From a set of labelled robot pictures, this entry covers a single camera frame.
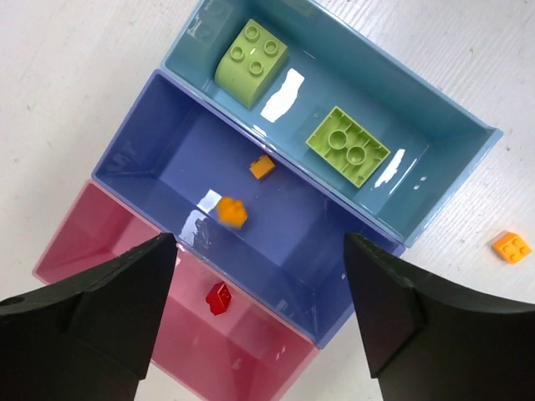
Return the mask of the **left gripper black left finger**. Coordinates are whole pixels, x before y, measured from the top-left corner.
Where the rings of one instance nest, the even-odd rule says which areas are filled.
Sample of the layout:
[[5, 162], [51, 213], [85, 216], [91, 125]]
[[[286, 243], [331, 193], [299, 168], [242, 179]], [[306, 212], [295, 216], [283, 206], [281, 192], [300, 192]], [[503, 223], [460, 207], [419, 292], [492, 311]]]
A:
[[175, 270], [170, 233], [1, 302], [3, 400], [132, 400]]

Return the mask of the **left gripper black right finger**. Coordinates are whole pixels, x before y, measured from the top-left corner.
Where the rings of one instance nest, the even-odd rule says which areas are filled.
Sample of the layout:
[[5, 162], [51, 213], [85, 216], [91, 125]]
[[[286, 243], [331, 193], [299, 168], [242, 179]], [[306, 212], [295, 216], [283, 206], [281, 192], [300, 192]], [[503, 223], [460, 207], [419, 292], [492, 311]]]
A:
[[533, 399], [531, 303], [448, 281], [356, 233], [344, 264], [383, 399]]

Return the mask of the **red lego piece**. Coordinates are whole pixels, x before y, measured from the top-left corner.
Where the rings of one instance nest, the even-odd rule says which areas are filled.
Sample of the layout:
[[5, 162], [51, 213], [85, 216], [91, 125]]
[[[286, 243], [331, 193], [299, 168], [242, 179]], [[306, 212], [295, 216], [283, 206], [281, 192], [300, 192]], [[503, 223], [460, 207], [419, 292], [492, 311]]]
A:
[[231, 300], [232, 294], [225, 282], [216, 283], [206, 295], [206, 303], [214, 316], [225, 313]]

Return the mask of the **orange lego piece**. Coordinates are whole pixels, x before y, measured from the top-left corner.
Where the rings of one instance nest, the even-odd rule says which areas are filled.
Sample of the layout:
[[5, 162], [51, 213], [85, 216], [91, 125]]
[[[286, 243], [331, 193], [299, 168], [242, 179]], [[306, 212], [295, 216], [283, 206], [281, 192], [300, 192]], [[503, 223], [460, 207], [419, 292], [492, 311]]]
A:
[[258, 160], [250, 164], [249, 170], [257, 180], [262, 180], [267, 177], [276, 165], [268, 155], [262, 155]]
[[238, 199], [223, 196], [216, 205], [217, 219], [225, 225], [233, 228], [242, 228], [247, 221], [245, 205]]

